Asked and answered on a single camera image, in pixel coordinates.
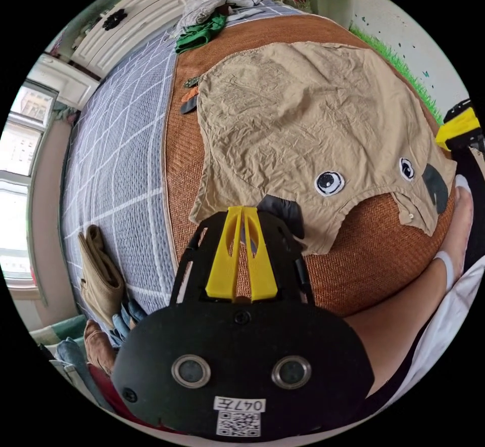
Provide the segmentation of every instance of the window pane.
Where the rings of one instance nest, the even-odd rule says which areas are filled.
[[[31,278],[27,186],[0,182],[0,265],[5,278]]]
[[[0,170],[30,175],[30,166],[41,133],[7,122],[0,138]]]
[[[51,96],[45,95],[39,90],[32,90],[22,86],[12,105],[12,112],[32,118],[36,122],[45,125],[45,119],[49,115],[53,100]]]

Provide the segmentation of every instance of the white cabinet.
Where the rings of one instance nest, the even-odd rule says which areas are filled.
[[[183,12],[187,0],[159,0],[130,18],[93,57],[88,69],[101,77],[123,56],[160,27],[175,23]]]
[[[58,100],[82,110],[99,83],[73,66],[42,55],[30,70],[28,79],[59,92]]]
[[[128,25],[133,18],[139,16],[145,9],[159,1],[160,0],[122,0],[116,4],[115,7],[113,7],[113,9],[88,33],[71,59],[75,63],[88,68],[94,74],[105,76],[104,74],[100,74],[97,68],[92,67],[91,62],[93,58],[100,50],[103,49],[104,46],[110,45],[112,43],[111,39],[118,33],[118,31],[122,30],[124,26]],[[127,16],[117,27],[106,31],[103,28],[104,21],[111,14],[120,9],[123,9]]]
[[[150,34],[177,22],[188,0],[122,0],[88,33],[71,59],[104,78]],[[106,31],[107,17],[123,9],[127,16]]]

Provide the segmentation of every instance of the bare leg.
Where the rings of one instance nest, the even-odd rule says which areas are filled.
[[[472,196],[464,187],[456,187],[453,218],[441,246],[453,265],[453,283],[463,274],[472,222]],[[447,269],[441,259],[435,259],[414,282],[395,296],[345,318],[362,340],[374,371],[375,380],[368,396],[379,390],[397,371],[419,330],[435,312],[446,292]]]

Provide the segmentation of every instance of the window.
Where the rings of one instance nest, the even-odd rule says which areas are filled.
[[[28,187],[0,181],[0,265],[6,278],[31,279],[27,247]]]
[[[29,258],[32,170],[57,94],[26,81],[0,137],[0,266],[9,287],[35,287]]]
[[[21,86],[10,113],[20,118],[28,117],[45,127],[54,101],[55,95],[46,94],[35,85],[25,83]]]

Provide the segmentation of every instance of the yellow device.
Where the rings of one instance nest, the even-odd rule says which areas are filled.
[[[236,299],[241,230],[244,227],[251,302],[276,297],[278,287],[263,237],[257,208],[230,207],[206,285],[211,298]]]
[[[447,151],[464,147],[484,151],[483,133],[469,99],[458,103],[446,114],[438,129],[436,143]]]

